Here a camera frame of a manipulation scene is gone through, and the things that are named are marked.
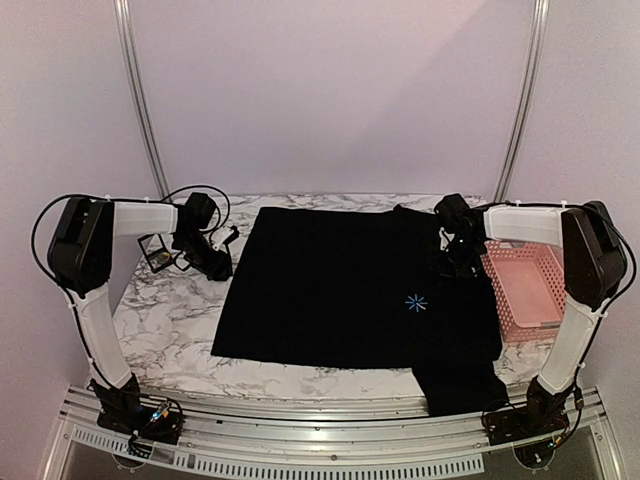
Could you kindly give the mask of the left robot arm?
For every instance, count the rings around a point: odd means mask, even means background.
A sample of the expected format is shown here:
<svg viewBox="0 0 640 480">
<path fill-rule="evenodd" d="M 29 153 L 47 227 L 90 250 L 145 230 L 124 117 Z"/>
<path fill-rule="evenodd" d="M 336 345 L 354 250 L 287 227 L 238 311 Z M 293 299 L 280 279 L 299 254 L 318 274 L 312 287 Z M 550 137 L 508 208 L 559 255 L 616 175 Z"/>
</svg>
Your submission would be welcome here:
<svg viewBox="0 0 640 480">
<path fill-rule="evenodd" d="M 131 397 L 137 382 L 122 353 L 109 303 L 113 243 L 131 237 L 144 242 L 152 237 L 171 239 L 171 247 L 146 255 L 153 271 L 174 264 L 183 256 L 187 267 L 211 281 L 232 274 L 229 246 L 238 236 L 228 225 L 204 187 L 196 185 L 182 203 L 167 200 L 97 197 L 71 193 L 50 202 L 63 207 L 45 259 L 38 268 L 68 300 L 96 393 L 117 397 L 108 410 L 111 419 L 128 434 L 148 426 L 148 412 Z"/>
</svg>

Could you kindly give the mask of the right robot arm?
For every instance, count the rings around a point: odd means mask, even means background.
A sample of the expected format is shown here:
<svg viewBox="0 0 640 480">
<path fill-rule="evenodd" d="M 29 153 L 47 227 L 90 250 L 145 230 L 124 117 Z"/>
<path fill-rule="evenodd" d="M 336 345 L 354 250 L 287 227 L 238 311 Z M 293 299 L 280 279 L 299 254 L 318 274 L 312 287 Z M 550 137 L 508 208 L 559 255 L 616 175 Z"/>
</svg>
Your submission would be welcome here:
<svg viewBox="0 0 640 480">
<path fill-rule="evenodd" d="M 461 195 L 451 194 L 434 212 L 444 241 L 434 267 L 464 286 L 454 297 L 458 303 L 483 310 L 472 314 L 471 325 L 456 324 L 449 330 L 451 345 L 467 362 L 496 356 L 501 302 L 513 322 L 531 320 L 536 327 L 542 327 L 549 308 L 564 314 L 549 356 L 531 382 L 532 402 L 517 415 L 521 432 L 537 436 L 555 420 L 553 402 L 563 402 L 575 388 L 601 320 L 626 290 L 621 280 L 636 271 L 633 252 L 600 201 L 503 202 L 472 208 Z M 535 275 L 534 264 L 520 254 L 488 253 L 489 241 L 559 248 L 563 281 L 551 284 Z"/>
</svg>

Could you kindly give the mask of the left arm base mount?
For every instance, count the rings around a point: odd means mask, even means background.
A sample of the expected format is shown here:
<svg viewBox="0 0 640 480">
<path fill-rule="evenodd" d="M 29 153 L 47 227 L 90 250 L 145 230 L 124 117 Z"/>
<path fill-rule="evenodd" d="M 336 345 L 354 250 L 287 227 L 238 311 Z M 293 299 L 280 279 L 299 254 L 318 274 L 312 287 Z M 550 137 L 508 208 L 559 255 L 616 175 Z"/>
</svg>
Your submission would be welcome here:
<svg viewBox="0 0 640 480">
<path fill-rule="evenodd" d="M 142 400 L 151 397 L 140 391 L 135 377 L 122 388 L 104 387 L 94 379 L 89 385 L 101 406 L 99 427 L 128 434 L 133 441 L 178 444 L 185 415 L 177 400 L 166 397 L 154 400 L 151 406 L 144 405 Z"/>
</svg>

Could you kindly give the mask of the black t-shirt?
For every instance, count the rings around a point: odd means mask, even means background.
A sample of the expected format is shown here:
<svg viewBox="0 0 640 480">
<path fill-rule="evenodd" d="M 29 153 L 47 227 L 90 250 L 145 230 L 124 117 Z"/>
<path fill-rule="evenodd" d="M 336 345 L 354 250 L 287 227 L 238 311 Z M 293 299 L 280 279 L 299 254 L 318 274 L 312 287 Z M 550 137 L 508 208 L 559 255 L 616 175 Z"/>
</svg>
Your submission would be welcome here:
<svg viewBox="0 0 640 480">
<path fill-rule="evenodd" d="M 456 267 L 430 213 L 262 208 L 241 253 L 212 352 L 338 369 L 408 369 L 434 416 L 490 411 L 508 394 L 481 266 Z"/>
</svg>

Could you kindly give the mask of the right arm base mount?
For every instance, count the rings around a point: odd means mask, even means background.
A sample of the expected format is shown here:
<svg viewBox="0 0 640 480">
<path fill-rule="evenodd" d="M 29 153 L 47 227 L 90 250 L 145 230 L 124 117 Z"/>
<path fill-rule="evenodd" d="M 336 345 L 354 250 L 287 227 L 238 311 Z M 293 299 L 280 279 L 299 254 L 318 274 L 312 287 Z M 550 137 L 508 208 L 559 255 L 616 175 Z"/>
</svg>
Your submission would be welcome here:
<svg viewBox="0 0 640 480">
<path fill-rule="evenodd" d="M 573 396 L 577 418 L 570 424 L 565 411 L 567 399 Z M 527 438 L 550 434 L 561 430 L 558 438 L 548 444 L 550 449 L 557 449 L 573 436 L 582 418 L 584 397 L 581 388 L 573 381 L 564 391 L 551 394 L 545 390 L 538 377 L 534 377 L 526 392 L 526 402 L 521 407 L 505 401 L 506 410 L 483 412 L 481 424 L 484 427 L 491 445 L 499 445 Z"/>
</svg>

